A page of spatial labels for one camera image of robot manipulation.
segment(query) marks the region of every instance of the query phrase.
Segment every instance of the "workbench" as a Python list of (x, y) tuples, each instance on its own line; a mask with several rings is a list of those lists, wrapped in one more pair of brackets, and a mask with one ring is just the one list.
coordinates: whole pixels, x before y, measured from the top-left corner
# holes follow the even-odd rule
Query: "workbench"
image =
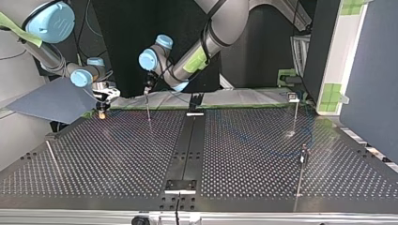
[[(37, 211), (398, 214), (398, 174), (307, 106), (296, 120), (295, 107), (201, 112), (152, 111), (148, 122), (145, 111), (118, 110), (77, 121), (0, 172), (0, 224)], [(303, 146), (310, 157), (300, 179)], [(187, 194), (171, 193), (176, 186)]]

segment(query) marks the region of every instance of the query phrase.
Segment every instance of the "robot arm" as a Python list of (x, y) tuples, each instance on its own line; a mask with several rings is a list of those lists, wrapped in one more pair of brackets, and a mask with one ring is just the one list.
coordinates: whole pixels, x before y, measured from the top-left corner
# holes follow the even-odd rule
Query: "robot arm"
[(2, 0), (0, 10), (22, 30), (43, 40), (40, 47), (24, 40), (22, 44), (44, 69), (70, 77), (78, 87), (105, 77), (102, 59), (89, 58), (86, 67), (66, 63), (61, 52), (51, 45), (64, 41), (73, 30), (75, 17), (69, 5), (59, 0)]
[[(190, 82), (190, 77), (204, 69), (211, 57), (222, 48), (235, 43), (243, 33), (249, 18), (249, 0), (195, 0), (211, 19), (203, 30), (200, 39), (191, 49), (172, 65), (169, 60), (173, 48), (171, 38), (160, 35), (156, 43), (144, 50), (139, 57), (141, 67), (156, 73), (155, 80), (163, 78), (173, 89), (182, 91)], [(146, 86), (147, 93), (154, 82)]]

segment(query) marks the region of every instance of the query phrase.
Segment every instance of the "cable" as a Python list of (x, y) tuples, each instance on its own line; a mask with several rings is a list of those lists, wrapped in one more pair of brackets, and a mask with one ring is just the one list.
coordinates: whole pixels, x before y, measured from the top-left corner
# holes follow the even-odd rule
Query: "cable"
[(176, 201), (176, 225), (179, 225), (179, 216), (178, 216), (178, 207), (179, 207), (179, 197), (181, 196), (181, 194), (178, 195), (178, 200)]
[(56, 46), (54, 46), (53, 44), (51, 45), (53, 47), (53, 49), (56, 50), (56, 52), (58, 53), (58, 56), (60, 58), (60, 63), (57, 67), (54, 68), (48, 68), (46, 67), (46, 70), (52, 73), (57, 73), (58, 71), (62, 70), (62, 77), (64, 78), (67, 75), (67, 60), (65, 59), (65, 57), (62, 55), (61, 51), (59, 51), (58, 48), (56, 48)]
[(88, 1), (87, 1), (87, 7), (85, 8), (85, 23), (87, 23), (88, 28), (89, 28), (94, 34), (96, 34), (97, 36), (102, 37), (102, 34), (97, 33), (97, 32), (91, 27), (90, 22), (88, 21), (88, 8), (89, 8), (89, 6), (90, 6), (90, 2), (91, 2), (91, 0), (88, 0)]
[(95, 99), (97, 102), (99, 103), (106, 103), (105, 101), (101, 101), (98, 100), (96, 97), (94, 97), (93, 95), (91, 95), (87, 90), (85, 90), (85, 88), (82, 88), (91, 98)]
[[(85, 57), (85, 59), (88, 59), (89, 56), (88, 56), (86, 53), (84, 53), (83, 50), (82, 50), (82, 48), (80, 47), (80, 40), (81, 40), (81, 38), (82, 38), (82, 33), (83, 33), (83, 30), (84, 30), (85, 24), (87, 23), (88, 28), (89, 28), (93, 33), (97, 33), (97, 32), (95, 32), (95, 31), (91, 28), (90, 23), (88, 22), (88, 19), (87, 19), (87, 13), (88, 13), (88, 8), (89, 8), (89, 6), (90, 6), (90, 2), (91, 2), (91, 0), (88, 0), (88, 1), (87, 1), (87, 5), (86, 5), (86, 7), (85, 7), (85, 11), (84, 11), (84, 15), (83, 15), (82, 26), (80, 27), (78, 36), (76, 36), (76, 32), (75, 32), (75, 30), (73, 29), (73, 36), (74, 36), (74, 39), (75, 39), (75, 42), (76, 42), (77, 51), (78, 51), (78, 53), (81, 53), (81, 54)], [(103, 54), (106, 53), (106, 52), (107, 52), (107, 51), (101, 52), (100, 54), (98, 54), (98, 57), (100, 57), (101, 55), (103, 55)]]
[[(296, 35), (296, 18), (297, 18), (297, 15), (298, 15), (298, 11), (299, 11), (299, 0), (297, 1), (297, 3), (296, 3), (296, 7), (295, 7), (295, 14), (294, 14), (294, 16), (293, 16), (293, 31), (292, 31), (292, 37), (294, 37), (295, 35)], [(298, 61), (298, 59), (297, 59), (297, 57), (296, 57), (296, 48), (293, 46), (293, 48), (292, 48), (293, 50), (293, 58), (294, 58), (294, 60), (295, 60), (295, 63), (297, 64), (297, 65), (299, 65), (299, 61)], [(298, 70), (298, 76), (300, 77), (300, 79), (301, 79), (301, 83), (302, 83), (302, 86), (304, 87), (304, 89), (305, 89), (305, 91), (308, 93), (308, 96), (310, 96), (312, 99), (314, 99), (312, 96), (311, 96), (311, 93), (308, 91), (308, 88), (307, 88), (307, 86), (305, 85), (305, 82), (304, 82), (304, 79), (303, 79), (303, 74), (300, 74), (300, 71)]]
[(108, 78), (110, 78), (112, 75), (114, 75), (114, 71), (113, 70), (109, 70), (106, 73), (106, 76), (104, 78), (99, 79), (98, 81), (95, 81), (95, 83), (100, 83), (100, 82), (104, 82), (106, 81)]
[(9, 56), (9, 57), (5, 57), (5, 58), (0, 58), (0, 60), (7, 60), (7, 59), (16, 58), (16, 57), (21, 56), (21, 55), (23, 55), (25, 53), (26, 53), (26, 50), (23, 50), (23, 52), (21, 52), (19, 54), (16, 54), (16, 55), (13, 55), (13, 56)]

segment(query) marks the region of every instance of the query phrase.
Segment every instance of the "black cable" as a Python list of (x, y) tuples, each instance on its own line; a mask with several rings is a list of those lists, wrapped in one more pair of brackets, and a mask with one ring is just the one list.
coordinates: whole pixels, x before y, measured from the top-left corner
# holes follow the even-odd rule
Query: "black cable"
[[(80, 40), (82, 38), (82, 33), (83, 33), (83, 30), (84, 30), (84, 26), (85, 26), (85, 17), (87, 16), (87, 9), (89, 7), (90, 7), (90, 1), (87, 0), (87, 5), (85, 6), (85, 10), (84, 10), (82, 26), (80, 27), (79, 35), (77, 37), (76, 37), (76, 33), (75, 33), (74, 29), (73, 29), (73, 35), (74, 35), (74, 39), (75, 39), (75, 42), (76, 42), (77, 51), (78, 51), (78, 53), (81, 53), (85, 57), (85, 59), (88, 59), (89, 56), (86, 53), (84, 53), (82, 48), (80, 47)], [(105, 50), (105, 51), (99, 53), (97, 57), (100, 57), (101, 55), (105, 54), (106, 52), (108, 52), (108, 51)]]
[(16, 57), (21, 56), (21, 55), (23, 55), (23, 54), (25, 54), (25, 53), (26, 53), (26, 50), (23, 50), (23, 52), (21, 52), (21, 53), (19, 53), (19, 54), (16, 54), (16, 55), (13, 55), (13, 56), (9, 56), (9, 57), (5, 57), (5, 58), (0, 58), (0, 60), (6, 60), (6, 59), (16, 58)]
[[(297, 3), (296, 3), (295, 14), (294, 14), (294, 16), (293, 16), (293, 32), (292, 32), (293, 35), (292, 35), (292, 37), (294, 37), (294, 36), (296, 35), (296, 18), (297, 18), (297, 15), (298, 15), (298, 11), (299, 11), (299, 0), (298, 0)], [(294, 46), (294, 43), (293, 43), (293, 58), (295, 59), (296, 65), (298, 65), (298, 67), (299, 67), (299, 61), (298, 61), (298, 59), (297, 59), (297, 57), (296, 57), (296, 48), (295, 48), (295, 46)], [(300, 71), (299, 71), (299, 70), (298, 70), (298, 76), (300, 77), (302, 86), (304, 87), (305, 91), (308, 93), (308, 96), (309, 96), (310, 98), (314, 99), (314, 98), (311, 96), (311, 93), (308, 91), (308, 88), (307, 88), (307, 86), (305, 85), (304, 79), (302, 78), (302, 74), (300, 74)]]
[(104, 51), (102, 51), (101, 53), (99, 53), (98, 55), (97, 55), (97, 57), (101, 57), (103, 54), (105, 54), (105, 53), (107, 53), (108, 52), (108, 50), (104, 50)]
[(210, 63), (210, 53), (208, 52), (208, 48), (207, 48), (207, 44), (206, 44), (206, 35), (207, 35), (207, 31), (208, 31), (208, 25), (211, 23), (211, 20), (208, 20), (205, 24), (205, 27), (203, 28), (202, 32), (201, 32), (201, 36), (200, 36), (200, 43), (202, 45), (202, 49), (205, 52), (205, 56), (206, 56), (206, 64), (208, 65)]
[(179, 225), (179, 216), (178, 216), (179, 197), (180, 195), (178, 195), (178, 200), (176, 201), (176, 225)]

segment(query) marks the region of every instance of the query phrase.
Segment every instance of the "green tape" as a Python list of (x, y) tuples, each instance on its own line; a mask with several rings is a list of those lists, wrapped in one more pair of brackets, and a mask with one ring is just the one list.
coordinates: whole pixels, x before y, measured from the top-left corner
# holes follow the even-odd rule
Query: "green tape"
[(342, 97), (341, 89), (342, 85), (339, 83), (325, 83), (318, 110), (320, 112), (336, 112)]
[(9, 17), (7, 17), (5, 14), (0, 12), (0, 26), (5, 26), (12, 30), (16, 35), (18, 35), (20, 38), (27, 40), (29, 42), (32, 42), (36, 46), (40, 48), (42, 40), (40, 37), (37, 37), (35, 35), (29, 34), (22, 30), (17, 24), (15, 24)]
[(340, 15), (360, 15), (360, 10), (362, 9), (363, 5), (363, 0), (344, 0)]
[(191, 56), (191, 58), (188, 60), (187, 64), (185, 64), (184, 70), (189, 73), (194, 73), (198, 69), (203, 70), (204, 68), (207, 67), (206, 60), (207, 60), (207, 58), (206, 58), (205, 51), (203, 50), (202, 47), (200, 47)]

